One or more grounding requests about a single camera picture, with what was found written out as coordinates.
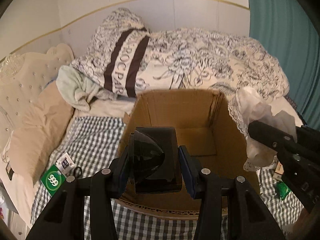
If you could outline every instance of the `metal bolt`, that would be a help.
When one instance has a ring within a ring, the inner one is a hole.
[[[302,189],[303,191],[307,191],[308,188],[309,188],[308,182],[303,183],[303,185],[301,186],[301,189]]]
[[[237,177],[237,181],[243,183],[243,182],[245,182],[245,177],[244,176],[238,176]]]
[[[69,176],[69,177],[67,177],[66,181],[73,182],[75,179],[76,179],[75,176]]]
[[[204,168],[204,169],[201,170],[201,173],[202,173],[202,174],[205,174],[205,175],[210,174],[210,172],[211,172],[211,171],[210,171],[209,169],[207,169],[207,168]]]
[[[293,158],[298,162],[301,160],[301,157],[299,155],[297,155],[297,154],[294,154]]]
[[[107,175],[107,174],[109,174],[111,172],[111,170],[109,169],[109,168],[105,168],[105,169],[103,169],[102,171],[101,171],[101,173],[103,174],[103,175]]]

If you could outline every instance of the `brown stripe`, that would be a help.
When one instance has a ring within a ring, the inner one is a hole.
[[[128,71],[127,80],[125,83],[125,89],[127,90],[128,97],[136,97],[135,84],[137,72],[140,68],[141,61],[143,59],[144,53],[149,42],[149,36],[145,36],[139,43],[136,52],[133,56],[132,62],[130,64],[130,69]]]
[[[116,46],[115,49],[113,50],[113,52],[111,53],[111,61],[110,63],[107,65],[106,71],[104,72],[103,76],[104,76],[104,88],[108,89],[109,91],[112,91],[112,72],[113,69],[115,68],[115,63],[116,63],[116,59],[119,55],[120,49],[123,45],[123,43],[125,42],[126,38],[130,35],[130,33],[132,33],[134,30],[137,29],[129,29],[125,32],[123,32],[119,38],[119,40],[116,42]]]

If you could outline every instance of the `checkered sheet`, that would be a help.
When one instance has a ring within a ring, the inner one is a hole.
[[[49,169],[66,151],[76,166],[82,168],[82,177],[94,175],[108,167],[116,157],[119,140],[125,124],[120,118],[112,117],[77,117],[63,142],[55,149],[47,164]],[[294,223],[303,206],[290,193],[281,201],[276,195],[272,170],[258,172],[261,198],[282,228]],[[34,224],[51,196],[40,184],[32,205],[31,223]],[[84,203],[84,239],[91,239],[90,234],[90,197]],[[193,220],[163,220],[131,211],[112,201],[113,215],[119,239],[192,239],[196,230]],[[227,216],[222,217],[221,239],[227,239]]]

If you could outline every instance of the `gold trim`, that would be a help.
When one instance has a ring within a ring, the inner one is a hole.
[[[80,16],[79,18],[73,20],[72,22],[69,22],[68,24],[64,25],[64,26],[61,27],[61,28],[63,29],[63,28],[65,28],[65,27],[68,27],[69,25],[73,24],[74,22],[76,22],[76,21],[78,21],[78,20],[80,20],[80,19],[82,19],[82,18],[84,18],[84,17],[86,17],[86,16],[89,16],[89,15],[91,15],[91,14],[93,14],[93,13],[96,13],[96,12],[98,12],[98,11],[104,10],[104,9],[109,8],[109,7],[112,7],[112,6],[116,6],[116,5],[121,4],[121,3],[127,3],[127,2],[132,2],[132,1],[136,1],[136,0],[125,0],[125,1],[117,2],[117,3],[113,3],[113,4],[110,4],[110,5],[101,7],[101,8],[99,8],[99,9],[96,9],[96,10],[94,10],[94,11],[91,11],[91,12],[85,14],[85,15]],[[238,4],[238,3],[230,2],[230,1],[227,1],[227,0],[213,0],[213,1],[222,2],[222,3],[226,3],[226,4],[230,4],[230,5],[233,5],[233,6],[240,7],[240,8],[242,8],[242,9],[250,10],[250,8],[248,8],[248,7],[246,7],[246,6],[243,6],[243,5]]]
[[[50,32],[48,32],[48,33],[42,34],[42,35],[40,35],[39,37],[36,37],[36,38],[34,38],[33,40],[28,41],[27,43],[23,44],[23,45],[20,46],[19,48],[16,48],[15,50],[13,50],[12,52],[10,52],[9,54],[13,54],[13,53],[17,52],[17,51],[18,51],[19,49],[21,49],[22,47],[27,46],[28,44],[30,44],[31,42],[33,42],[33,41],[35,41],[35,40],[37,40],[37,39],[39,39],[39,38],[42,38],[42,37],[44,37],[44,36],[47,36],[47,35],[49,35],[49,34],[52,34],[52,33],[55,33],[55,32],[57,32],[57,31],[61,31],[61,30],[62,30],[62,28],[58,28],[58,29],[55,29],[55,30],[50,31]]]
[[[89,13],[87,13],[87,14],[85,14],[85,15],[82,15],[81,17],[73,20],[72,22],[64,25],[64,26],[61,27],[61,28],[58,28],[58,29],[56,29],[56,30],[53,30],[53,31],[50,31],[50,32],[48,32],[48,33],[42,34],[42,35],[40,35],[39,37],[34,38],[34,39],[31,40],[31,41],[28,41],[27,43],[23,44],[23,45],[20,46],[19,48],[17,48],[17,49],[15,49],[14,51],[10,52],[10,54],[13,54],[13,53],[17,52],[17,51],[18,51],[19,49],[21,49],[22,47],[30,44],[31,42],[33,42],[33,41],[35,41],[35,40],[37,40],[37,39],[39,39],[39,38],[42,38],[42,37],[44,37],[44,36],[46,36],[46,35],[49,35],[49,34],[51,34],[51,33],[60,31],[60,30],[62,30],[62,29],[65,28],[65,27],[68,27],[69,25],[73,24],[74,22],[76,22],[76,21],[78,21],[78,20],[80,20],[80,19],[82,19],[82,18],[84,18],[84,17],[86,17],[86,16],[88,16],[88,15],[91,15],[91,14],[93,14],[93,13],[96,13],[96,12],[98,12],[98,11],[101,11],[101,10],[103,10],[103,9],[106,9],[106,8],[109,8],[109,7],[112,7],[112,6],[116,6],[116,5],[118,5],[118,4],[127,3],[127,2],[132,2],[132,1],[136,1],[136,0],[125,0],[125,1],[113,3],[113,4],[110,4],[110,5],[101,7],[101,8],[99,8],[99,9],[96,9],[96,10],[94,10],[94,11],[91,11],[91,12],[89,12]],[[230,5],[233,5],[233,6],[240,7],[240,8],[242,8],[242,9],[250,10],[250,8],[248,8],[248,7],[246,7],[246,6],[243,6],[243,5],[238,4],[238,3],[230,2],[230,1],[227,1],[227,0],[213,0],[213,1],[222,2],[222,3],[226,3],[226,4],[230,4]]]

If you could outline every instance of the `small card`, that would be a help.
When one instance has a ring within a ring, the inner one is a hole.
[[[65,175],[68,176],[70,172],[76,167],[75,163],[71,160],[69,154],[65,152],[57,161],[56,166]]]
[[[12,176],[14,174],[13,169],[11,168],[10,162],[8,162],[7,167],[5,168],[9,177],[9,180],[12,180]]]
[[[41,177],[41,182],[43,183],[49,194],[53,196],[61,186],[61,184],[65,181],[65,179],[66,177],[54,164]]]
[[[278,162],[275,173],[273,174],[272,177],[276,180],[282,181],[281,177],[282,177],[283,173],[284,173],[283,166],[280,162]]]

